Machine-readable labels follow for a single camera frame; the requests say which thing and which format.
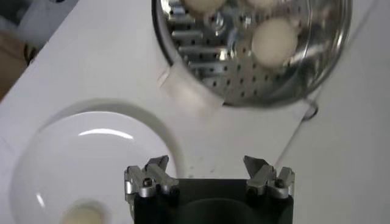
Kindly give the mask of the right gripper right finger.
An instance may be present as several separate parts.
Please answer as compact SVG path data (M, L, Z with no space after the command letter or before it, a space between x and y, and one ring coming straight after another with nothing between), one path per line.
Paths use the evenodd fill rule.
M264 159L244 156L244 165L250 178L246 181L249 195L260 197L270 195L272 198L294 196L295 173L289 167L282 167L280 172Z

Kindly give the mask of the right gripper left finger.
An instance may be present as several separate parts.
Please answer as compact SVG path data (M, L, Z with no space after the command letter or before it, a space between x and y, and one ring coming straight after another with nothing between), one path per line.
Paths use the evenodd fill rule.
M176 196L179 193L179 181L166 173L168 155L151 158L141 169L128 166L124 171L125 197L154 197L158 192Z

